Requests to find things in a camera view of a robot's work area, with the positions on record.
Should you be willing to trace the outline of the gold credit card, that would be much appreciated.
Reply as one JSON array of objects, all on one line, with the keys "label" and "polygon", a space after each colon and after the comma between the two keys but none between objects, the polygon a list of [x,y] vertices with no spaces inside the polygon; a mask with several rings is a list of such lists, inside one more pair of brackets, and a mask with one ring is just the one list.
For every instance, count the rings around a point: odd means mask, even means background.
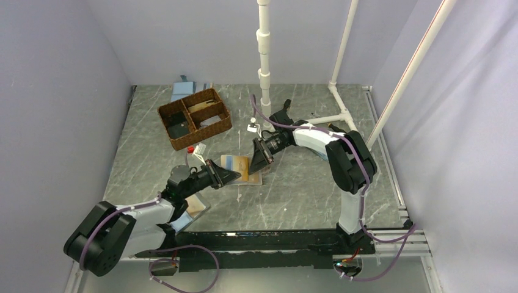
[{"label": "gold credit card", "polygon": [[221,164],[223,168],[240,174],[240,177],[233,182],[234,184],[249,182],[249,158],[247,156],[222,155]]}]

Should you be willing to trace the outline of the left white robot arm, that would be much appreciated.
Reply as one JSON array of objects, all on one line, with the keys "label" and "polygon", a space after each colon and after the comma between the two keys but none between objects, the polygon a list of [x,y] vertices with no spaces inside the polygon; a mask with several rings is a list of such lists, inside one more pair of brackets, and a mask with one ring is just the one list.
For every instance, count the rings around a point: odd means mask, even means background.
[{"label": "left white robot arm", "polygon": [[164,190],[150,201],[98,202],[66,240],[63,251],[81,270],[98,277],[110,272],[120,259],[143,251],[168,256],[176,246],[174,237],[210,209],[201,191],[220,189],[240,176],[211,159],[199,168],[175,166]]}]

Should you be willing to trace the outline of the tan blue card holder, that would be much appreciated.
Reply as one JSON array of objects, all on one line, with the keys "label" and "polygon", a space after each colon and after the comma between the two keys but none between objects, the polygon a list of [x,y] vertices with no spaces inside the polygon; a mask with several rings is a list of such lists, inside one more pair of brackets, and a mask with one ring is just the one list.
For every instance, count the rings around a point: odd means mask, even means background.
[{"label": "tan blue card holder", "polygon": [[249,175],[249,167],[247,164],[234,164],[230,170],[240,174],[240,177],[232,181],[230,185],[260,186],[263,184],[263,174],[256,172]]}]

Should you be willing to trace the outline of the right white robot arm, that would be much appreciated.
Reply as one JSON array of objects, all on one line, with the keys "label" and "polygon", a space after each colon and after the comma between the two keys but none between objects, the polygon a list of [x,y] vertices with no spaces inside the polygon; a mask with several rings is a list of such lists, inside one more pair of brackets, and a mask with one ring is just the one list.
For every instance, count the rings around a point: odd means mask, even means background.
[{"label": "right white robot arm", "polygon": [[304,147],[327,157],[332,178],[341,190],[341,211],[338,227],[343,231],[337,247],[352,253],[360,245],[364,229],[365,196],[377,173],[370,150],[358,131],[343,132],[334,128],[317,128],[308,121],[294,121],[286,109],[269,118],[275,131],[268,138],[253,140],[254,154],[249,165],[250,175],[274,162],[274,155],[290,146]]}]

